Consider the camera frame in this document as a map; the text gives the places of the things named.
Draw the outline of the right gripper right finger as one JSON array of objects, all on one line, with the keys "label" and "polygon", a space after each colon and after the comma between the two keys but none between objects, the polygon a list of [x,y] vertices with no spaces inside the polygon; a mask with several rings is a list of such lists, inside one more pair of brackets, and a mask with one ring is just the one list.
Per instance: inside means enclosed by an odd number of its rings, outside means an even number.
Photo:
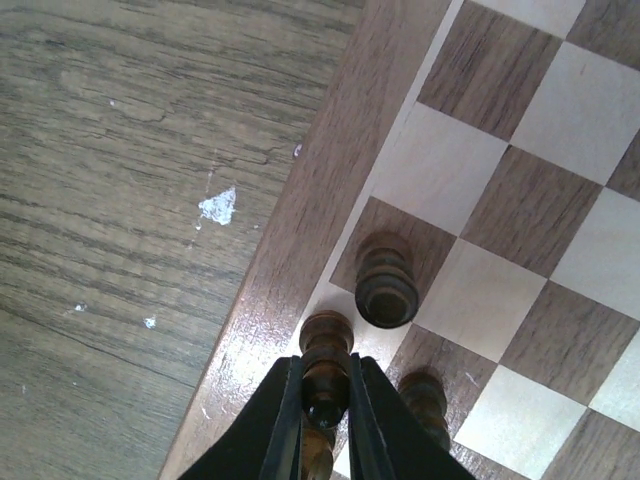
[{"label": "right gripper right finger", "polygon": [[376,361],[350,356],[349,459],[353,479],[471,479],[429,437]]}]

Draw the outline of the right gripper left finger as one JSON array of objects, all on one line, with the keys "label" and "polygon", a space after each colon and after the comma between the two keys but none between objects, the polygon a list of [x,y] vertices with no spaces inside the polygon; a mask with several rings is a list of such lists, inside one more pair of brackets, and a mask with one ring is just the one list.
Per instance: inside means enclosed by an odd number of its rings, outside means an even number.
[{"label": "right gripper left finger", "polygon": [[276,360],[227,431],[181,478],[300,478],[302,375],[300,357]]}]

